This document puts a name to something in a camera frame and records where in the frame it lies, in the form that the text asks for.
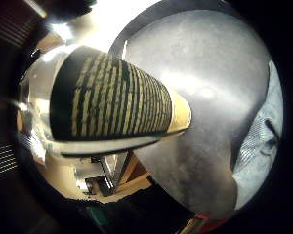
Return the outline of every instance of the white light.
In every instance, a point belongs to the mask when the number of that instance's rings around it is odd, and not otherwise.
[[[25,3],[28,4],[40,17],[45,18],[47,17],[47,13],[40,7],[35,1],[33,0],[23,0]]]
[[[33,129],[31,130],[30,146],[31,152],[45,162],[46,150]]]
[[[66,25],[66,23],[62,24],[51,24],[52,29],[55,33],[57,33],[64,41],[72,38],[72,34],[70,28]]]
[[[51,61],[52,58],[53,58],[55,55],[57,55],[59,52],[61,52],[62,49],[63,49],[64,47],[65,47],[65,45],[61,45],[61,46],[59,46],[59,47],[57,47],[57,48],[55,48],[55,49],[49,51],[48,53],[46,53],[46,54],[42,57],[43,61],[45,61],[45,62]]]
[[[25,103],[19,103],[19,109],[21,110],[21,111],[27,111],[27,105],[25,104]]]

